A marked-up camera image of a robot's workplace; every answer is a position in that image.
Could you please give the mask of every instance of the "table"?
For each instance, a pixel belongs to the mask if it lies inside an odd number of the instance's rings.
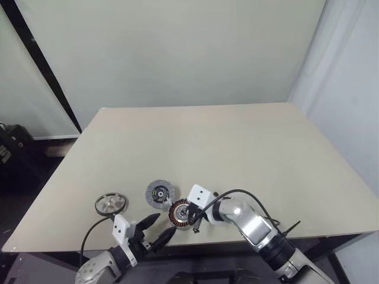
[[[2,251],[78,251],[99,216],[103,193],[129,199],[123,214],[140,220],[158,212],[145,200],[148,184],[166,179],[185,198],[197,183],[219,193],[253,192],[289,237],[351,235],[379,229],[378,199],[337,149],[292,104],[166,108],[103,108],[46,183]],[[166,213],[147,233],[169,226]],[[86,249],[115,244],[110,223]],[[178,231],[169,245],[242,241],[237,229],[201,225]]]

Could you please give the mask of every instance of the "cutting wheel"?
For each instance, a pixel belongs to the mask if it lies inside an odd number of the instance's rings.
[[[101,216],[115,215],[123,211],[127,206],[127,199],[120,193],[106,193],[95,202],[96,212]]]
[[[166,180],[155,180],[147,187],[145,194],[147,203],[152,207],[168,210],[175,200],[174,186]]]
[[[187,200],[180,199],[172,204],[168,211],[168,220],[180,230],[187,230],[190,227],[187,211],[188,205]]]

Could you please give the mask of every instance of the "white wall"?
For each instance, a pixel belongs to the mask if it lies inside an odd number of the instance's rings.
[[[101,107],[284,102],[325,0],[16,0],[84,128]]]
[[[0,121],[35,138],[78,135],[0,6]]]
[[[290,98],[377,196],[378,40],[377,0],[329,1]],[[351,283],[379,283],[379,233],[337,256]]]

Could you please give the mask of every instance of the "beige tabletop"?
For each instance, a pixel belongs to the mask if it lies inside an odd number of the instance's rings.
[[[123,215],[130,221],[162,213],[147,233],[153,241],[169,227],[167,213],[144,197],[156,179],[173,183],[178,199],[193,184],[219,193],[251,191],[281,228],[301,220],[290,237],[379,229],[378,199],[294,105],[106,108],[70,149],[2,250],[79,250],[88,228],[100,219],[94,202],[107,192],[129,199]],[[106,221],[95,228],[86,249],[113,246],[111,227]],[[203,221],[199,234],[178,231],[170,245],[240,240],[234,226]]]

